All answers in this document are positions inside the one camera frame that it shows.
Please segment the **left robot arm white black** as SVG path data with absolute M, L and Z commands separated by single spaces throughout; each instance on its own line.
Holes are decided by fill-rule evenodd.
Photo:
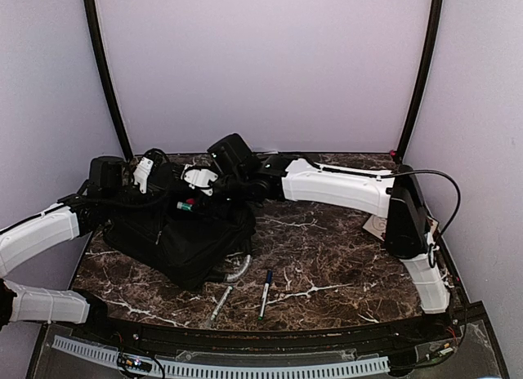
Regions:
M 26 261 L 61 243 L 90 234 L 120 212 L 151 210 L 170 188 L 142 192 L 134 185 L 104 187 L 85 182 L 39 214 L 1 230 L 1 326 L 18 321 L 82 324 L 98 343 L 115 336 L 108 307 L 90 292 L 36 288 L 7 276 Z

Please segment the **blue cap white marker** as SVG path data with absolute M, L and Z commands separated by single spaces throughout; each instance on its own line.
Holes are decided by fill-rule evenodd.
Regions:
M 266 272 L 266 280 L 264 282 L 264 288 L 263 288 L 262 295 L 261 295 L 261 305 L 260 305 L 260 310 L 259 310 L 258 317 L 257 317 L 258 320 L 263 320 L 264 315 L 265 315 L 266 303 L 267 303 L 270 285 L 272 282 L 272 277 L 273 277 L 273 271 L 268 270 Z

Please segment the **white glue stick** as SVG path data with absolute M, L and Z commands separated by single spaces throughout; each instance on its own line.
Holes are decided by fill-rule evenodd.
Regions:
M 177 209 L 184 212 L 192 212 L 195 210 L 195 205 L 193 203 L 177 202 Z

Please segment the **black student backpack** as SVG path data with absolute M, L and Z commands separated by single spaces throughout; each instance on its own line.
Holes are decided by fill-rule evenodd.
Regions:
M 206 282 L 239 280 L 252 260 L 252 209 L 245 202 L 204 203 L 180 174 L 180 165 L 173 163 L 152 172 L 148 187 L 170 188 L 170 199 L 153 210 L 112 216 L 103 231 L 104 242 L 187 291 Z M 178 210 L 177 202 L 193 203 L 195 210 Z

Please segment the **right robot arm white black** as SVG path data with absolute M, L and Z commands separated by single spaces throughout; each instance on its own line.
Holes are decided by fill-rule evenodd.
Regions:
M 385 249 L 405 265 L 427 314 L 418 321 L 417 334 L 424 341 L 434 341 L 447 330 L 450 291 L 436 264 L 437 244 L 415 170 L 403 166 L 394 173 L 331 167 L 283 154 L 272 154 L 247 171 L 227 162 L 215 165 L 215 172 L 208 167 L 186 167 L 181 178 L 209 197 L 326 203 L 384 219 Z

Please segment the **white clear pen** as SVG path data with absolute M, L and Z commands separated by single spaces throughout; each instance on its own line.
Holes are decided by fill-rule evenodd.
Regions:
M 231 294 L 231 292 L 234 290 L 233 286 L 228 286 L 224 293 L 222 294 L 220 300 L 218 301 L 217 305 L 215 306 L 214 310 L 211 313 L 211 316 L 209 317 L 207 321 L 207 327 L 210 328 L 212 324 L 216 321 L 217 316 L 220 314 L 222 307 L 226 303 L 226 300 L 228 296 Z

